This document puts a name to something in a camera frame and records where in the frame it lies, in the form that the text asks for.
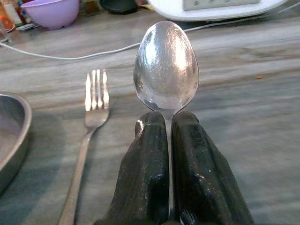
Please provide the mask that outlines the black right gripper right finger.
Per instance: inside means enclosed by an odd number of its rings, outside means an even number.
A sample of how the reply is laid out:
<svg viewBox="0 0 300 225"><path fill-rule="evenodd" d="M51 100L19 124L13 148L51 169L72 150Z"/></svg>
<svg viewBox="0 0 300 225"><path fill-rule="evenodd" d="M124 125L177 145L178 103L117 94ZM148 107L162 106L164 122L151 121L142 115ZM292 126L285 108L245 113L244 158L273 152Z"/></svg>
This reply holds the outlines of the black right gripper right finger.
<svg viewBox="0 0 300 225"><path fill-rule="evenodd" d="M176 211L184 225L253 225L235 176L198 118L172 122Z"/></svg>

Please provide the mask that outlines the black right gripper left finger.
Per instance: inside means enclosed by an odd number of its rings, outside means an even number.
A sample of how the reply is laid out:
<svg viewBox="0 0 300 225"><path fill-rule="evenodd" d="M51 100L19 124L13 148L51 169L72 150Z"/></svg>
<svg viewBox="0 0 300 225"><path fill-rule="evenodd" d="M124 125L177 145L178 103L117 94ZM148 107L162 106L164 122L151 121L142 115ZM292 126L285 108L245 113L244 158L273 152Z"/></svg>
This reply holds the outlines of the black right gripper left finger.
<svg viewBox="0 0 300 225"><path fill-rule="evenodd" d="M142 115L135 139L124 155L114 196L96 225L161 225L168 220L169 165L165 120Z"/></svg>

